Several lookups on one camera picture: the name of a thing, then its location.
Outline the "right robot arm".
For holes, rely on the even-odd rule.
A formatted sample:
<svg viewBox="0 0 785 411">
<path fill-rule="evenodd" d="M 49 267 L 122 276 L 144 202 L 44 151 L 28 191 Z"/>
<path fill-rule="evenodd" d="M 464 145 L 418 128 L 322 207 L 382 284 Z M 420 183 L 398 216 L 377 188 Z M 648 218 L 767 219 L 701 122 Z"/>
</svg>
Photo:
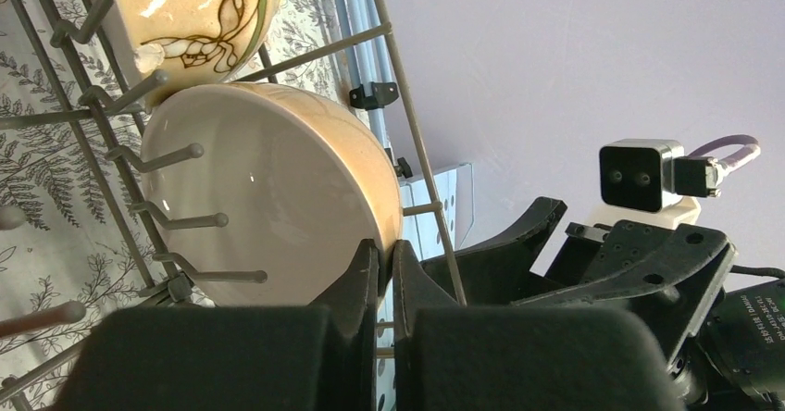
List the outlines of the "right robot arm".
<svg viewBox="0 0 785 411">
<path fill-rule="evenodd" d="M 544 275 L 531 265 L 565 205 L 540 198 L 510 228 L 446 260 L 399 250 L 403 410 L 780 410 L 784 284 L 728 293 L 727 235 L 632 219 L 572 223 Z"/>
</svg>

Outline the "beige bowl with leaf pattern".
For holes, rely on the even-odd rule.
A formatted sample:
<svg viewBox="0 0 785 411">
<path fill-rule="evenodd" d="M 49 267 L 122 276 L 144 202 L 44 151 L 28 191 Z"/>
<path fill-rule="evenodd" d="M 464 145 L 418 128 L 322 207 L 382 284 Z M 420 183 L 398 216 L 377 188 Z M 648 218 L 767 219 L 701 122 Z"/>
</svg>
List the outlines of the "beige bowl with leaf pattern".
<svg viewBox="0 0 785 411">
<path fill-rule="evenodd" d="M 156 70 L 178 89 L 221 81 L 265 41 L 281 0 L 113 0 L 105 30 L 128 83 Z"/>
</svg>

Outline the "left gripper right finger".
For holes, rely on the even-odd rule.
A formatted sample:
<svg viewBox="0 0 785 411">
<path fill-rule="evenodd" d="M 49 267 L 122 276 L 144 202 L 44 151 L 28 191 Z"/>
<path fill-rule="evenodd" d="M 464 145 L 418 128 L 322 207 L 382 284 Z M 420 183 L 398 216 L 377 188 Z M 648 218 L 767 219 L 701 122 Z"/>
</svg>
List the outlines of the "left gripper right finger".
<svg viewBox="0 0 785 411">
<path fill-rule="evenodd" d="M 653 334 L 603 307 L 461 306 L 392 252 L 401 410 L 680 410 Z"/>
</svg>

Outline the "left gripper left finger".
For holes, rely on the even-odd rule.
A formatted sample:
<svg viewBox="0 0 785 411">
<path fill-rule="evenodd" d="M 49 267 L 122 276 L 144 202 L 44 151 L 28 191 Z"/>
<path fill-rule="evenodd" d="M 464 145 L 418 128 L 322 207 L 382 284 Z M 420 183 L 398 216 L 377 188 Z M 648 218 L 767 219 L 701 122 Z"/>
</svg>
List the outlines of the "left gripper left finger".
<svg viewBox="0 0 785 411">
<path fill-rule="evenodd" d="M 122 309 L 84 340 L 57 410 L 372 410 L 380 253 L 312 304 Z"/>
</svg>

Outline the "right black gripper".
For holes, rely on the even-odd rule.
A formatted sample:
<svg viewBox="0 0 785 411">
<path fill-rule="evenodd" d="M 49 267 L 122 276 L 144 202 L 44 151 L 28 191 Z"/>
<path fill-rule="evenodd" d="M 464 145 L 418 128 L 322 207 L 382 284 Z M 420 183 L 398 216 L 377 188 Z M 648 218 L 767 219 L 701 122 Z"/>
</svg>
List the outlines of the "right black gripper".
<svg viewBox="0 0 785 411">
<path fill-rule="evenodd" d="M 572 223 L 543 275 L 530 268 L 567 211 L 538 197 L 505 230 L 456 252 L 470 305 L 624 308 L 656 338 L 671 367 L 685 357 L 736 256 L 727 235 L 690 224 L 651 220 Z"/>
</svg>

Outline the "plain beige bowl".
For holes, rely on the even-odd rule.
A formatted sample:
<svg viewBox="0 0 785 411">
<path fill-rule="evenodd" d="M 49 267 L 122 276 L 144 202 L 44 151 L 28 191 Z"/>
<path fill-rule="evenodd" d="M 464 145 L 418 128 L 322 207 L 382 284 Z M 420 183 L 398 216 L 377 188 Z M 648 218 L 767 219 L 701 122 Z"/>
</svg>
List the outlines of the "plain beige bowl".
<svg viewBox="0 0 785 411">
<path fill-rule="evenodd" d="M 223 227 L 161 231 L 197 270 L 266 272 L 262 283 L 200 282 L 216 305 L 308 304 L 362 240 L 389 257 L 401 237 L 390 159 L 361 120 L 324 96 L 272 83 L 186 89 L 154 110 L 140 155 L 193 143 L 200 157 L 143 174 L 141 187 L 170 219 L 227 217 Z"/>
</svg>

